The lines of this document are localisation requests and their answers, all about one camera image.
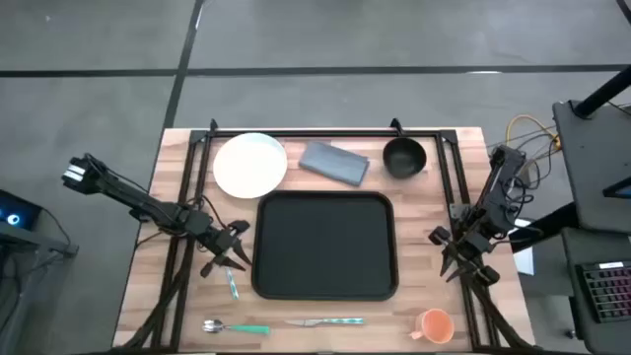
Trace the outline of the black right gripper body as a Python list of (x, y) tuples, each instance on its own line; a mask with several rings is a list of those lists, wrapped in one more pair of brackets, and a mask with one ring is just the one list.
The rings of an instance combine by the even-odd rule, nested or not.
[(489, 238), (478, 228), (453, 229), (454, 245), (451, 261), (474, 260), (484, 252), (492, 250)]

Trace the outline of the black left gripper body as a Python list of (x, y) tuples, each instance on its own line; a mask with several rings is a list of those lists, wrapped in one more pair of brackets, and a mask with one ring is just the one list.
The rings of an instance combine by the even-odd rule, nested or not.
[(238, 239), (238, 222), (233, 221), (219, 230), (212, 226), (212, 218), (197, 218), (195, 240), (215, 255), (222, 254), (232, 248)]

